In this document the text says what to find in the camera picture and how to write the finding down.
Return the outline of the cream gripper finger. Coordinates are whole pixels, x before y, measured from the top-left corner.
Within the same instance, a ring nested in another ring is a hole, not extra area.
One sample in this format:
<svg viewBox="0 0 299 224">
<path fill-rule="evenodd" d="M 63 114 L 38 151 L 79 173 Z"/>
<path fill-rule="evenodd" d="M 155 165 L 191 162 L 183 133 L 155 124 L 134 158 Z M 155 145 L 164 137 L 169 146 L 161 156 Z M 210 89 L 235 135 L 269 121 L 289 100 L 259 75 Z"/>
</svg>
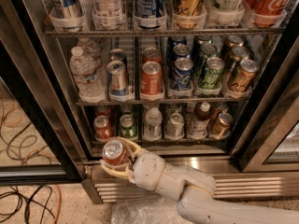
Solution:
<svg viewBox="0 0 299 224">
<path fill-rule="evenodd" d="M 121 142 L 121 154 L 119 155 L 120 161 L 135 161 L 143 148 L 132 140 L 118 137 Z"/>
<path fill-rule="evenodd" d="M 119 179 L 128 180 L 131 183 L 135 183 L 133 170 L 129 167 L 128 164 L 123 164 L 119 166 L 108 166 L 105 163 L 102 163 L 101 167 L 109 175 L 112 175 Z"/>
</svg>

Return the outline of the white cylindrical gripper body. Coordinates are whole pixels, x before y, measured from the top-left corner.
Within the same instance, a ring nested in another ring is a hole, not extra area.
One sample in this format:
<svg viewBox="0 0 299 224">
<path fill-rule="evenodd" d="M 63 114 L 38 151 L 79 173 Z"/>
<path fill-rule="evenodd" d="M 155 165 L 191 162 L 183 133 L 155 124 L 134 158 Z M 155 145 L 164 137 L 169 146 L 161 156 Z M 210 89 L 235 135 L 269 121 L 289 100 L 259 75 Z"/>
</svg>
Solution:
<svg viewBox="0 0 299 224">
<path fill-rule="evenodd" d="M 166 162 L 155 153 L 144 150 L 133 165 L 133 177 L 135 184 L 143 189 L 155 190 Z"/>
</svg>

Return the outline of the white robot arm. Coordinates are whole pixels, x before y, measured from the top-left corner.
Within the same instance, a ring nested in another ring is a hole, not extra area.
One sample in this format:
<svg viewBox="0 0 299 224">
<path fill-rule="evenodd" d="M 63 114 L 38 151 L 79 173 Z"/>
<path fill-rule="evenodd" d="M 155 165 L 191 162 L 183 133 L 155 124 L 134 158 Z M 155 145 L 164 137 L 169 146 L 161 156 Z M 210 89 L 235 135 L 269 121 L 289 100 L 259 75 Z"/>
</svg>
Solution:
<svg viewBox="0 0 299 224">
<path fill-rule="evenodd" d="M 218 200 L 212 175 L 172 165 L 123 137 L 104 144 L 101 166 L 109 175 L 174 201 L 178 214 L 194 224 L 299 224 L 298 211 Z"/>
</svg>

